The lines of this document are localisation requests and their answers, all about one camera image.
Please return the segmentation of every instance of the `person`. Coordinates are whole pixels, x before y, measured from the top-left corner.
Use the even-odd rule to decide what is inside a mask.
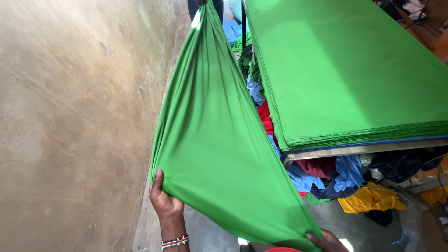
[[[206,0],[187,0],[188,14],[190,15],[190,19],[192,22],[193,22],[194,16],[196,15],[196,12],[199,10],[199,6],[205,2],[206,2]],[[222,24],[223,23],[223,14],[224,14],[223,0],[213,0],[213,6],[215,7],[215,10],[218,13],[218,16],[220,17],[220,21]]]
[[[155,173],[153,183],[149,188],[149,198],[155,212],[159,216],[162,244],[165,241],[174,241],[176,247],[164,249],[165,252],[190,252],[188,243],[181,244],[182,238],[188,237],[185,228],[184,206],[185,204],[175,197],[171,197],[162,190],[164,181],[163,172],[158,169]],[[312,234],[306,234],[307,239],[315,246],[326,252],[349,252],[340,240],[330,231],[322,229],[323,240]],[[243,244],[240,252],[253,252],[250,243]],[[274,248],[266,252],[292,252],[287,248]]]

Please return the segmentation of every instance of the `beaded bracelet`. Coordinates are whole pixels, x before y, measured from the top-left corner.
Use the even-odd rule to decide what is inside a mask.
[[[188,243],[188,235],[184,235],[184,236],[176,238],[176,239],[162,242],[162,250],[165,250],[168,248],[179,247],[179,246],[187,244],[187,243]]]

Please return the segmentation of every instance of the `yellow fabric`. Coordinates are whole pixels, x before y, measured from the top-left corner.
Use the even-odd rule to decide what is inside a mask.
[[[375,183],[369,182],[366,187],[385,188]],[[395,208],[404,210],[406,206],[398,201],[399,197],[391,191],[359,188],[353,195],[345,199],[337,199],[346,213],[368,212],[370,210],[386,211]]]
[[[444,205],[447,202],[448,197],[448,186],[445,186],[445,195],[443,194],[442,187],[433,188],[430,190],[426,190],[422,192],[422,198],[428,202],[429,205],[434,205],[435,203],[439,202]]]

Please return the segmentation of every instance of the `red fabric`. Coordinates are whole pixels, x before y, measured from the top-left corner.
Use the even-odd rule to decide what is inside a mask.
[[[292,248],[271,248],[265,252],[302,252],[300,250],[295,250]]]
[[[258,108],[258,115],[263,122],[264,129],[268,135],[274,135],[274,125],[272,124],[271,113],[269,112],[269,107],[267,106],[267,100],[265,100]]]
[[[312,159],[300,159],[296,162],[306,174],[316,178],[329,178],[335,170],[336,157],[321,157]]]

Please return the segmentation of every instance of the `concrete wall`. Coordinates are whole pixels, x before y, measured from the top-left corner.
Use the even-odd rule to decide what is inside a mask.
[[[130,251],[175,0],[0,0],[0,251]]]

